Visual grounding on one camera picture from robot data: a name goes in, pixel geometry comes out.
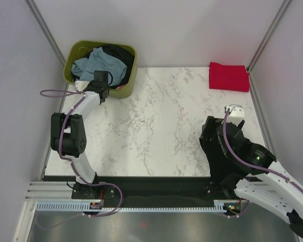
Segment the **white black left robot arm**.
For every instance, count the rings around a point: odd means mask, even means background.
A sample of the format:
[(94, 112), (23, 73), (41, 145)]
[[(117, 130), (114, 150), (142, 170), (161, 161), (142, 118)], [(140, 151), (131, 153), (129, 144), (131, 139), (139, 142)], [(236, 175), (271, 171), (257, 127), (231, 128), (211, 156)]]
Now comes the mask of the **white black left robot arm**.
[(75, 173), (76, 181), (85, 184), (83, 192), (89, 198), (99, 196), (101, 187), (97, 174), (85, 154), (87, 138), (84, 121), (91, 112), (105, 102), (113, 76), (109, 71), (94, 71), (93, 80), (79, 81), (76, 91), (65, 90), (60, 97), (80, 95), (80, 99), (66, 113), (55, 112), (50, 121), (50, 147), (62, 160), (67, 161)]

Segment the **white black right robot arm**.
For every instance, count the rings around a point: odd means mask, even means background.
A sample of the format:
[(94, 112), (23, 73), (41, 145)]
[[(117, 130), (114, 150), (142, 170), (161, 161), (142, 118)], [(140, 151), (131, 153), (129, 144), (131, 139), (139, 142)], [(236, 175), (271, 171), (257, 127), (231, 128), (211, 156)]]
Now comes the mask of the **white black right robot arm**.
[(208, 116), (199, 142), (210, 176), (226, 198), (246, 199), (272, 212), (303, 238), (303, 186), (264, 146), (253, 143), (228, 117)]

